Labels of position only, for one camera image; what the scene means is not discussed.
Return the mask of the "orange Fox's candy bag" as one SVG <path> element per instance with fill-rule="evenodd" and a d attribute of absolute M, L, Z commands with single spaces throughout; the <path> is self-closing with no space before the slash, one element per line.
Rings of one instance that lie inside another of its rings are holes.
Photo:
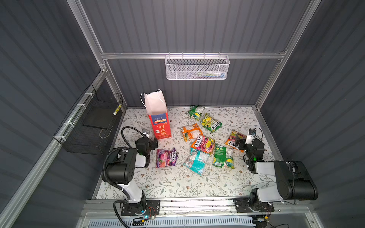
<path fill-rule="evenodd" d="M 243 140 L 243 142 L 246 141 L 246 138 L 247 136 L 240 133 L 240 132 L 237 132 L 235 130 L 232 130 L 229 138 L 226 140 L 226 142 L 224 143 L 225 145 L 227 145 L 228 147 L 232 148 L 232 149 L 235 149 L 235 150 L 238 150 L 242 153 L 244 153 L 245 151 L 244 150 L 240 150 L 236 145 L 236 140 L 239 139 L 239 140 Z"/>

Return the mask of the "purple Fox's candy bag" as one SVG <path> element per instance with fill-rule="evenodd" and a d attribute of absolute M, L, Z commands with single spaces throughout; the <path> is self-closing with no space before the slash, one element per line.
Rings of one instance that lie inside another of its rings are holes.
<path fill-rule="evenodd" d="M 178 152 L 175 148 L 172 150 L 157 149 L 156 168 L 175 166 L 178 159 Z"/>

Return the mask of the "red and white paper bag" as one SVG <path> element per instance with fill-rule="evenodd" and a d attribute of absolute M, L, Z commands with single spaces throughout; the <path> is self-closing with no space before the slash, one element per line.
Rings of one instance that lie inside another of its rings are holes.
<path fill-rule="evenodd" d="M 155 137 L 166 139 L 172 137 L 167 105 L 162 90 L 150 94 L 141 93 L 140 99 L 146 108 Z"/>

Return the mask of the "pink yellow Fox's candy bag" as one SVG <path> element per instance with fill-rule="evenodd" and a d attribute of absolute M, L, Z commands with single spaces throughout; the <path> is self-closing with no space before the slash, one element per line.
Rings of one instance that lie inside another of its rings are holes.
<path fill-rule="evenodd" d="M 199 135 L 195 142 L 191 145 L 190 153 L 193 152 L 204 152 L 212 154 L 215 150 L 215 140 L 204 135 Z"/>

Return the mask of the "green yellow Fox's candy bag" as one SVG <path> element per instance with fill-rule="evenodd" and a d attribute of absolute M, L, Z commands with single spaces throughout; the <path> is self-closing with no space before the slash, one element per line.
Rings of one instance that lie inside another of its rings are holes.
<path fill-rule="evenodd" d="M 202 116 L 201 124 L 203 128 L 207 129 L 211 133 L 214 133 L 219 128 L 222 127 L 222 122 L 218 121 L 217 119 L 213 118 L 210 114 L 205 113 Z"/>

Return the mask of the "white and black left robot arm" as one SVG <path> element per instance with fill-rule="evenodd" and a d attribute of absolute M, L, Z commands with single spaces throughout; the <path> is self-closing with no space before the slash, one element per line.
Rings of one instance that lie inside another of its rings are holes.
<path fill-rule="evenodd" d="M 123 208 L 142 214 L 147 201 L 143 190 L 134 181 L 135 168 L 146 168 L 150 163 L 151 151 L 158 148 L 158 140 L 142 137 L 136 140 L 136 148 L 118 147 L 106 156 L 102 167 L 102 181 L 122 191 Z"/>

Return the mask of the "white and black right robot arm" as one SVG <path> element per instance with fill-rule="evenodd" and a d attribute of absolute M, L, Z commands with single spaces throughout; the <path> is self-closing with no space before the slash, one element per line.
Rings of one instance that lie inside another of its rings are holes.
<path fill-rule="evenodd" d="M 258 139 L 237 139 L 235 146 L 245 152 L 244 162 L 253 174 L 275 178 L 275 185 L 255 188 L 248 198 L 248 207 L 253 212 L 263 209 L 273 211 L 272 203 L 290 200 L 316 200 L 319 192 L 301 161 L 264 161 L 264 143 Z"/>

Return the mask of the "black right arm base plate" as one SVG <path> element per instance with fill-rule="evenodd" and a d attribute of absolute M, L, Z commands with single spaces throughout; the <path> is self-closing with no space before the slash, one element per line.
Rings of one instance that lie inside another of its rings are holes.
<path fill-rule="evenodd" d="M 248 197 L 234 198 L 233 203 L 235 205 L 237 213 L 248 213 L 248 212 L 272 213 L 275 211 L 272 204 L 253 200 Z"/>

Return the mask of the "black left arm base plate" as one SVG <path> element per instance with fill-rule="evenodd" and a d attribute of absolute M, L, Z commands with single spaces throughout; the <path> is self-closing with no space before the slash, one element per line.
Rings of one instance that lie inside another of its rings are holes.
<path fill-rule="evenodd" d="M 140 203 L 123 203 L 121 216 L 157 216 L 160 213 L 160 200 L 147 200 Z"/>

